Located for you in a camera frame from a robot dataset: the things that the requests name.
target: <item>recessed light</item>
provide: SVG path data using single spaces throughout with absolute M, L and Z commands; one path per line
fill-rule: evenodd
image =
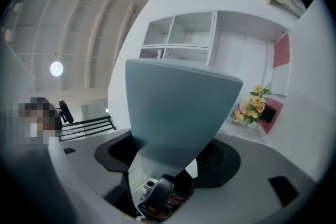
M 54 77 L 58 77 L 63 73 L 63 65 L 60 62 L 53 62 L 50 66 L 50 73 Z

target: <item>ceiling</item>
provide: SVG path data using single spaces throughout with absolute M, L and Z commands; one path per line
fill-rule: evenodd
M 2 30 L 36 77 L 33 95 L 106 91 L 122 43 L 148 0 L 12 0 Z M 63 64 L 60 77 L 50 73 Z

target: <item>railing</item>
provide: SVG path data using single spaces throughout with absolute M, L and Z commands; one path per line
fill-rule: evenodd
M 73 140 L 73 139 L 77 139 L 80 137 L 88 137 L 89 135 L 98 134 L 98 133 L 108 131 L 111 129 L 116 130 L 116 127 L 113 125 L 111 121 L 111 116 L 96 118 L 96 119 L 87 120 L 87 121 L 74 122 L 74 123 L 64 124 L 62 126 L 62 131 L 58 135 L 58 139 L 60 142 L 68 141 L 68 140 Z

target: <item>flower bouquet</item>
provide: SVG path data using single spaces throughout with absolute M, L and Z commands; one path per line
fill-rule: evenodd
M 261 85 L 255 86 L 250 92 L 251 96 L 246 97 L 233 112 L 232 118 L 236 122 L 246 122 L 251 124 L 259 122 L 259 118 L 265 109 L 265 102 L 270 94 L 270 83 L 263 88 Z

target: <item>pink panel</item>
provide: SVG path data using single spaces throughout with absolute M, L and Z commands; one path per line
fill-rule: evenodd
M 276 122 L 282 107 L 284 106 L 283 103 L 278 102 L 277 100 L 274 100 L 273 98 L 268 98 L 266 100 L 266 104 L 272 108 L 274 108 L 277 112 L 274 115 L 274 118 L 272 119 L 271 123 L 265 122 L 265 121 L 259 121 L 260 126 L 264 129 L 265 133 L 268 134 L 269 131 L 272 129 L 274 123 Z
M 273 68 L 289 63 L 289 58 L 289 35 L 287 33 L 274 45 Z

